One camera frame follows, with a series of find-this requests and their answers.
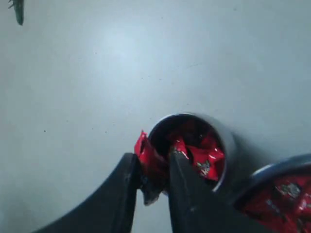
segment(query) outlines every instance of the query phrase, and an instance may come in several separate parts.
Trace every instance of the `green object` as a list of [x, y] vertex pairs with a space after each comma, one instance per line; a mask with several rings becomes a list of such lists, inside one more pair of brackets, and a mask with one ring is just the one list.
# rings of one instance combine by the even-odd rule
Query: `green object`
[[11, 7], [14, 7], [16, 21], [19, 25], [23, 25], [24, 23], [24, 0], [9, 0], [9, 2], [13, 2]]

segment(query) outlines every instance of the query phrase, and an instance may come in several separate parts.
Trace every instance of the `round container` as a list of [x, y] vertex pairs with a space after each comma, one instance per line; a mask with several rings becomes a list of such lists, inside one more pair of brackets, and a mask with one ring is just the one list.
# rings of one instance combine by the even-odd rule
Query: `round container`
[[225, 155], [225, 166], [220, 179], [212, 191], [218, 194], [226, 193], [234, 179], [234, 169], [238, 160], [238, 149], [231, 132], [216, 119], [201, 114], [178, 113], [162, 118], [151, 130], [148, 138], [159, 154], [168, 154], [170, 142], [166, 136], [188, 120], [197, 120], [213, 129]]
[[241, 181], [235, 188], [235, 194], [232, 195], [229, 203], [240, 210], [251, 197], [275, 178], [307, 173], [311, 173], [311, 154], [299, 155], [277, 164], [267, 165]]

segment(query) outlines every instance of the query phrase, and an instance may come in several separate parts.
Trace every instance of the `gray surface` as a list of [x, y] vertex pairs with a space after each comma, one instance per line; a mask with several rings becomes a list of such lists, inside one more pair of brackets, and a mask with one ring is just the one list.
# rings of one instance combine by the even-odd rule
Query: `gray surface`
[[[7, 7], [2, 233], [69, 211], [169, 113], [219, 119], [256, 167], [311, 150], [309, 0], [27, 0], [23, 27]], [[167, 199], [139, 194], [133, 232], [149, 228], [171, 231]]]

